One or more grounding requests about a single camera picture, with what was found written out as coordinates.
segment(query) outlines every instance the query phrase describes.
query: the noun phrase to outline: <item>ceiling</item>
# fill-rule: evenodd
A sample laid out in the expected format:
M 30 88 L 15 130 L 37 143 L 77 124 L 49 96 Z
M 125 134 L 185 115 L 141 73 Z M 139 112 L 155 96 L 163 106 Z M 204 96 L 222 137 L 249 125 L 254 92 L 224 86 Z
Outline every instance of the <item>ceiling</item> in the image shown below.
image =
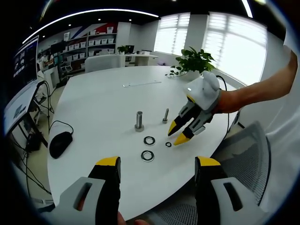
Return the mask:
M 18 43 L 21 44 L 31 33 L 58 18 L 91 9 L 131 9 L 156 14 L 160 17 L 183 12 L 208 14 L 209 11 L 225 12 L 248 17 L 241 0 L 177 0 L 175 2 L 172 0 L 52 0 L 44 17 L 40 21 L 41 14 L 47 2 L 48 0 L 31 0 L 30 7 L 28 6 L 28 1 L 19 3 L 16 15 L 21 18 L 18 22 L 20 33 L 17 37 Z M 253 14 L 253 19 L 265 24 L 270 32 L 284 39 L 285 29 L 276 20 L 270 10 L 266 6 L 261 6 L 253 0 L 248 0 L 248 2 Z M 45 38 L 47 38 L 71 27 L 99 23 L 98 18 L 101 18 L 101 23 L 128 22 L 129 19 L 132 19 L 132 23 L 139 25 L 157 20 L 157 18 L 152 16 L 129 12 L 94 12 L 64 19 L 45 28 L 39 34 L 40 36 L 45 35 Z

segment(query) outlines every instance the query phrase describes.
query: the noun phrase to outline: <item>hex bolt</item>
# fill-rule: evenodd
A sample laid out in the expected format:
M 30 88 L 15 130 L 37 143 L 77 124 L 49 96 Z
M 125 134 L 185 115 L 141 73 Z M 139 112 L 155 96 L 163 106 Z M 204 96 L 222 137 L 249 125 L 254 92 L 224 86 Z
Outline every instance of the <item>hex bolt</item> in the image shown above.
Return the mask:
M 169 109 L 165 111 L 165 117 L 163 118 L 163 123 L 166 124 L 168 122 L 168 114 L 169 114 Z
M 135 124 L 135 131 L 136 132 L 142 132 L 144 130 L 144 125 L 143 125 L 143 112 L 138 111 L 136 113 L 136 124 Z

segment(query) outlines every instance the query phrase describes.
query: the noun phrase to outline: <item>round white table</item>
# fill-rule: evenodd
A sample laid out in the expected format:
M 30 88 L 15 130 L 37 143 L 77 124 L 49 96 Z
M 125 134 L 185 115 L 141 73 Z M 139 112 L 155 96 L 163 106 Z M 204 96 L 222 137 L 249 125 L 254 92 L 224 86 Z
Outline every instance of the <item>round white table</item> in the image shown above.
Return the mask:
M 121 157 L 119 211 L 125 220 L 136 217 L 179 190 L 195 172 L 195 157 L 210 157 L 226 134 L 227 114 L 215 115 L 206 130 L 187 143 L 168 148 L 183 129 L 168 137 L 173 119 L 187 102 L 180 78 L 167 78 L 169 67 L 126 67 L 92 72 L 71 78 L 57 105 L 54 120 L 74 128 L 73 142 L 58 158 L 48 154 L 48 177 L 55 205 L 60 194 L 78 178 L 87 177 L 103 158 Z M 235 88 L 227 84 L 228 90 Z M 168 123 L 162 118 L 169 108 Z M 145 130 L 134 129 L 136 112 L 143 112 Z M 232 124 L 236 113 L 230 114 Z M 51 139 L 68 126 L 55 123 Z M 146 146 L 144 137 L 156 143 Z M 141 152 L 155 158 L 144 162 Z

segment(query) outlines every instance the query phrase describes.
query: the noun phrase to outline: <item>human hand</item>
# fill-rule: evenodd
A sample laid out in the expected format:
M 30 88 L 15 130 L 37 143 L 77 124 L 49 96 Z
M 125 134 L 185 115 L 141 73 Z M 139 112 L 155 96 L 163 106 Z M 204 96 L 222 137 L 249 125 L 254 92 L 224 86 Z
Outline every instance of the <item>human hand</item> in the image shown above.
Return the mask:
M 126 225 L 123 216 L 118 212 L 118 225 Z M 134 225 L 150 225 L 146 221 L 138 219 L 134 222 Z
M 232 113 L 238 111 L 241 108 L 238 99 L 237 92 L 221 90 L 221 97 L 217 106 L 212 110 L 212 113 Z

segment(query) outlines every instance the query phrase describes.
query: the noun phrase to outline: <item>metal washer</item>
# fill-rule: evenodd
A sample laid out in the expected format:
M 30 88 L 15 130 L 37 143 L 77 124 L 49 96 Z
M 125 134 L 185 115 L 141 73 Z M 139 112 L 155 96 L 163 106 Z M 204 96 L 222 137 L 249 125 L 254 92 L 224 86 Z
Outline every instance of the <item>metal washer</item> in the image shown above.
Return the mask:
M 147 139 L 148 139 L 148 138 L 152 139 L 152 142 L 151 142 L 151 143 L 148 143 L 148 142 L 147 142 Z M 147 145 L 147 146 L 152 146 L 152 145 L 154 145 L 154 144 L 155 144 L 155 138 L 154 138 L 154 137 L 151 137 L 151 136 L 145 137 L 145 138 L 144 138 L 144 144 Z
M 149 154 L 151 155 L 151 158 L 148 158 L 148 159 L 145 158 L 144 155 L 145 155 L 146 153 L 149 153 Z M 141 153 L 141 158 L 142 158 L 142 160 L 145 161 L 145 162 L 151 162 L 151 161 L 154 160 L 154 153 L 153 153 L 152 151 L 148 151 L 148 150 L 143 151 L 143 152 Z

